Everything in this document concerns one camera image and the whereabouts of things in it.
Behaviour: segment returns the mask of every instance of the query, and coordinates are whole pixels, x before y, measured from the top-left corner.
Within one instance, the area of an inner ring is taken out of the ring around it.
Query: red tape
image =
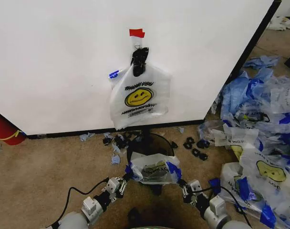
[[[145,32],[143,32],[143,29],[136,29],[136,30],[129,30],[130,36],[140,37],[144,38]]]

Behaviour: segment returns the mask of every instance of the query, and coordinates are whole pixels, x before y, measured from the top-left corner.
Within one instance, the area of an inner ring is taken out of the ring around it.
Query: red fire extinguisher
[[[25,138],[21,130],[0,115],[0,140],[12,146],[23,142]]]

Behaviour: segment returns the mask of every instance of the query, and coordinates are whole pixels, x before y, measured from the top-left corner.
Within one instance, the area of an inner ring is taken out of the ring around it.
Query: pile of plastic bags
[[[221,120],[198,128],[201,139],[239,160],[223,166],[221,185],[268,227],[290,228],[290,79],[268,68],[254,78],[243,71],[222,96]]]

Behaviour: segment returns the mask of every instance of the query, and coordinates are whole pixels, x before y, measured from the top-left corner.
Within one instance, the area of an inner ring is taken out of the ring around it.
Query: black plastic piece
[[[190,144],[190,143],[187,143],[187,142],[185,142],[185,143],[183,144],[183,146],[184,146],[185,149],[191,149],[191,148],[193,148],[193,145]]]
[[[105,146],[107,146],[107,145],[109,145],[109,144],[111,143],[111,141],[112,141],[111,138],[105,137],[105,138],[103,139],[103,144],[104,144]]]
[[[94,197],[94,199],[96,199],[98,203],[102,206],[104,212],[107,210],[108,205],[111,203],[109,196],[109,192],[105,191],[99,196]]]
[[[205,161],[208,159],[208,156],[207,154],[204,154],[204,153],[201,153],[198,149],[192,149],[192,154],[195,156],[195,157],[199,157],[201,160]]]
[[[203,219],[204,213],[209,206],[210,206],[209,200],[203,194],[199,194],[197,196],[196,208],[200,211],[200,216]]]
[[[170,145],[173,149],[177,149],[178,145],[172,141],[171,145]]]
[[[138,77],[141,74],[143,74],[143,72],[145,72],[145,61],[147,59],[148,56],[148,52],[149,52],[149,48],[145,47],[142,49],[137,49],[134,51],[134,53],[132,54],[132,59],[131,59],[131,63],[130,65],[134,65],[134,76]]]
[[[179,184],[179,186],[180,186],[181,188],[183,188],[184,185],[187,185],[187,182],[186,182],[184,179],[180,179],[180,180],[178,180],[177,183]]]
[[[190,144],[194,144],[194,143],[195,143],[195,140],[194,140],[192,137],[188,137],[188,138],[186,139],[186,142],[187,142],[187,143],[190,143]]]
[[[208,148],[210,146],[210,143],[206,140],[200,140],[197,142],[197,147],[200,149]]]

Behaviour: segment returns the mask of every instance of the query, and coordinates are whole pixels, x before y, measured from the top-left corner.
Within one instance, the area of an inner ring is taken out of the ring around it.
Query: black clip piece
[[[131,59],[131,64],[134,65],[133,68],[133,72],[134,72],[134,76],[138,77],[141,74],[143,74],[143,72],[145,72],[145,61],[147,59],[148,56],[148,52],[149,52],[149,48],[145,47],[145,48],[140,48],[134,51],[134,53],[132,54],[132,59]]]

